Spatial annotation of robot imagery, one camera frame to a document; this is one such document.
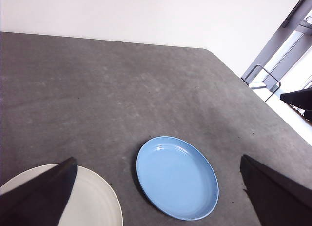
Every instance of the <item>black object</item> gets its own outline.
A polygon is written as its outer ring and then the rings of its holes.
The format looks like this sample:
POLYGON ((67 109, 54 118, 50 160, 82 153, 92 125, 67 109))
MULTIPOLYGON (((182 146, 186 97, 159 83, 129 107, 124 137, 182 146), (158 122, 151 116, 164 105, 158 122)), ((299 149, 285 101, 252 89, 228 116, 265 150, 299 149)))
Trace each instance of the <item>black object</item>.
POLYGON ((77 163, 69 158, 0 195, 1 226, 57 226, 71 195, 77 163))
POLYGON ((312 110, 306 110, 304 112, 304 118, 306 118, 307 120, 312 121, 312 110))
POLYGON ((304 110, 312 110, 312 88, 282 93, 280 99, 287 104, 297 106, 304 110))
POLYGON ((311 226, 312 190, 243 155, 240 171, 263 226, 311 226))

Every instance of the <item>wall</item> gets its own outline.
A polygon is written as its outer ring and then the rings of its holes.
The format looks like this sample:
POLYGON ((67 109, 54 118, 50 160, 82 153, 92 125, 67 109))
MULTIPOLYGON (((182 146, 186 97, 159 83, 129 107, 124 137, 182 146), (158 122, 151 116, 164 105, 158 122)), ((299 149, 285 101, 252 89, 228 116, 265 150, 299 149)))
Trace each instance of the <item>wall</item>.
POLYGON ((241 76, 299 0, 1 0, 1 30, 206 48, 241 76))

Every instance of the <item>blue plate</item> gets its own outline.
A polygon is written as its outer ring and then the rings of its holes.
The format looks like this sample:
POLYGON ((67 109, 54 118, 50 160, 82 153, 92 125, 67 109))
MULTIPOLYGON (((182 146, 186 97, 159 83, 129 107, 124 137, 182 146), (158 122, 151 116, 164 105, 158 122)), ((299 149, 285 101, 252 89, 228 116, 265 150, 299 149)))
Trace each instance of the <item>blue plate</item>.
POLYGON ((199 220, 215 208, 219 187, 214 170, 191 144, 174 137, 155 137, 142 146, 136 164, 143 191, 164 213, 199 220))

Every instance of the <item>plate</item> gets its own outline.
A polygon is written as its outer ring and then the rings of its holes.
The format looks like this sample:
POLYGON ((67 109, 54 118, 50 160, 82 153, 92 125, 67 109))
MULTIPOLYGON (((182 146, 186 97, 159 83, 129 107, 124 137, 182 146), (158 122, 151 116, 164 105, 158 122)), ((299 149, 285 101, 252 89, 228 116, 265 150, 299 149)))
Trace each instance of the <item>plate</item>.
POLYGON ((213 168, 191 144, 155 137, 140 149, 136 171, 149 200, 181 220, 199 220, 215 208, 219 187, 213 168))
MULTIPOLYGON (((1 194, 25 183, 57 164, 38 166, 9 180, 1 194)), ((110 185, 95 172, 78 166, 71 196, 58 226, 122 226, 122 212, 118 198, 110 185)))

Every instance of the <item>white plate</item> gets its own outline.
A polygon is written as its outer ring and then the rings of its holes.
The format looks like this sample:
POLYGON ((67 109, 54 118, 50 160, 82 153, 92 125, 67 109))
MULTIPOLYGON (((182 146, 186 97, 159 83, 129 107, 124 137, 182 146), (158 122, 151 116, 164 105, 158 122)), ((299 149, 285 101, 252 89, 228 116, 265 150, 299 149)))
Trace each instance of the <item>white plate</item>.
MULTIPOLYGON (((38 166, 9 180, 0 188, 3 194, 57 164, 38 166)), ((118 198, 110 185, 95 172, 77 168, 74 187, 58 226, 122 226, 118 198)))

